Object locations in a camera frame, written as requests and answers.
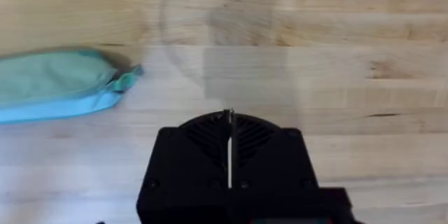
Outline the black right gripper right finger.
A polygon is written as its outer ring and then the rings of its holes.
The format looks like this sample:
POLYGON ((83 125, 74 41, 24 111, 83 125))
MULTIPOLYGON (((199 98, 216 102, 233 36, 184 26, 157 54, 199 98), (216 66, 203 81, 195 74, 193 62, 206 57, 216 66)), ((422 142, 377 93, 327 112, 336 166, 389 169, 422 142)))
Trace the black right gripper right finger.
POLYGON ((236 223, 320 223, 316 180, 302 133, 230 114, 232 219, 236 223))

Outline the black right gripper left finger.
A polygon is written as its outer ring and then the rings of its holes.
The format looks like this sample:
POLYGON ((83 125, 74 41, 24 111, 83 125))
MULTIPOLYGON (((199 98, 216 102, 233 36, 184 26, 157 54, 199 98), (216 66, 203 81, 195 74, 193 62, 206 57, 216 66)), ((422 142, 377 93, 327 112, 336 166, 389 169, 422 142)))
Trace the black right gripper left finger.
POLYGON ((136 202, 144 224, 229 223, 230 112, 162 127, 136 202))

